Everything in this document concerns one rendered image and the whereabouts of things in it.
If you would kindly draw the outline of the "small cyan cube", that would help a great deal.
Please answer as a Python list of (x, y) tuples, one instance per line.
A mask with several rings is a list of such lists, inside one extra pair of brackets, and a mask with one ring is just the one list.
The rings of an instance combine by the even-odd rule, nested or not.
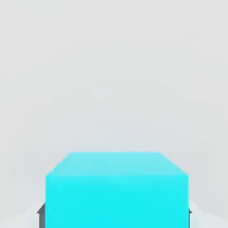
[(72, 152), (45, 178), (45, 228), (189, 228), (188, 175), (158, 152)]

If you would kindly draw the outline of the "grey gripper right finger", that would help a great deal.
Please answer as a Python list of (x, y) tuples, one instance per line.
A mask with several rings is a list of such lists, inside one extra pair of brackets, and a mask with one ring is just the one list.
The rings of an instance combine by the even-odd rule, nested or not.
[(202, 209), (192, 200), (189, 200), (190, 228), (208, 228), (208, 217)]

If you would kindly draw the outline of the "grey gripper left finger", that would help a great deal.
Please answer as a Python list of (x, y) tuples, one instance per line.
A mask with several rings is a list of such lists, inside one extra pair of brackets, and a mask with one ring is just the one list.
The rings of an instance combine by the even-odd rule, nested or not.
[(20, 215), (17, 228), (45, 228), (45, 203), (35, 202)]

